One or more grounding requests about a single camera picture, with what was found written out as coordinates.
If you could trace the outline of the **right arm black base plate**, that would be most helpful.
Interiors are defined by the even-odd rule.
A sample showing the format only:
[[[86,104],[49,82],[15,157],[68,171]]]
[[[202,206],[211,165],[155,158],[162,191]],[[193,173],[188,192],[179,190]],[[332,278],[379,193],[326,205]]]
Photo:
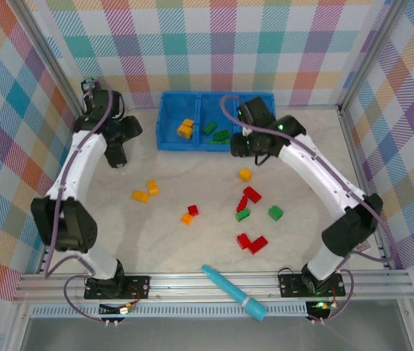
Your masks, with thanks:
[[[322,285],[312,292],[302,281],[301,273],[290,270],[281,271],[277,275],[282,298],[333,298],[346,296],[342,275],[334,273]]]

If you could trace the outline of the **blue three-compartment plastic container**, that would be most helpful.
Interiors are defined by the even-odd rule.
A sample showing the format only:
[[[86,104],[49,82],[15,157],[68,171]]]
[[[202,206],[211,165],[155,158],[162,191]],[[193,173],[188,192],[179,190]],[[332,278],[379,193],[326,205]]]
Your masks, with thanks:
[[[161,151],[228,152],[230,145],[208,144],[209,140],[214,139],[213,134],[223,129],[227,129],[230,135],[242,131],[222,112],[220,102],[225,95],[223,91],[163,93],[156,126],[157,148]],[[186,118],[194,121],[190,139],[177,134],[177,129]],[[210,121],[216,122],[217,128],[210,135],[204,135],[203,127]]]

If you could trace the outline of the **teal marker pen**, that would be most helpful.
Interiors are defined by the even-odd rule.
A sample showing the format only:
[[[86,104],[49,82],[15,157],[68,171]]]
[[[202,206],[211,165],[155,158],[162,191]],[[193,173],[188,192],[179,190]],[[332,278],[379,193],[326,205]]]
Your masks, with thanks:
[[[217,270],[209,265],[203,265],[201,271],[215,283],[223,292],[230,296],[236,303],[257,321],[262,321],[267,314],[267,309],[262,303],[251,298],[243,290],[234,285],[229,279],[225,278]]]

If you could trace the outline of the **aluminium frame post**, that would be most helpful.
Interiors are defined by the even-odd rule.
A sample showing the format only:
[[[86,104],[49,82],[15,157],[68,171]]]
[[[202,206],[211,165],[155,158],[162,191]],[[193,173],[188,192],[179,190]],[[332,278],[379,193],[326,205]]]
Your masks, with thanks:
[[[411,0],[375,0],[364,18],[330,101],[345,110],[355,99],[373,63]]]
[[[82,112],[81,103],[75,91],[67,79],[62,66],[56,55],[53,53],[42,27],[36,21],[33,12],[29,9],[26,0],[7,0],[20,24],[24,27],[35,50],[38,52],[44,65],[50,70],[50,74],[60,89],[70,110],[75,116]]]

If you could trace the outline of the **aluminium side rail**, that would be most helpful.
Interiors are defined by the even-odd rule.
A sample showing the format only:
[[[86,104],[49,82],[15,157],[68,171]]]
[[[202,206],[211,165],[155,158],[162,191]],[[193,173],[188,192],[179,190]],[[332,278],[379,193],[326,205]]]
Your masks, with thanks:
[[[336,113],[350,153],[350,158],[353,164],[358,185],[365,191],[365,193],[370,195],[372,191],[366,179],[366,174],[362,167],[358,149],[350,131],[345,112],[340,108],[340,106],[338,106],[336,108]],[[392,232],[389,229],[388,223],[386,220],[384,220],[382,214],[380,215],[380,219],[378,219],[378,226],[375,230],[374,237],[378,247],[379,259],[382,261],[383,266],[389,269],[397,269],[396,259],[398,257],[398,251],[396,243],[394,241]]]

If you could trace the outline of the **aluminium front rail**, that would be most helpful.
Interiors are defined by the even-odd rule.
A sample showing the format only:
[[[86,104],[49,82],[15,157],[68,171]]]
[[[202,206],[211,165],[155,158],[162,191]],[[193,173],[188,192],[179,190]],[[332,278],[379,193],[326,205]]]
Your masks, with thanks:
[[[230,298],[204,273],[149,273],[147,301],[151,303],[228,302]],[[224,276],[260,302],[282,300],[275,272],[228,272]],[[26,274],[13,299],[14,303],[63,303],[64,283],[69,274],[49,279]],[[342,274],[347,296],[353,300],[414,299],[414,286],[408,272],[395,270],[356,270]]]

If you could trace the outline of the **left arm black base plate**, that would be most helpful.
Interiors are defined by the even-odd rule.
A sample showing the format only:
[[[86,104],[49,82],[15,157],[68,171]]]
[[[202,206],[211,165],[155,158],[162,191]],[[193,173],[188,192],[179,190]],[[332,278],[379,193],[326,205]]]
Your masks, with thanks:
[[[86,300],[144,300],[148,298],[150,276],[120,276],[114,279],[85,281]]]

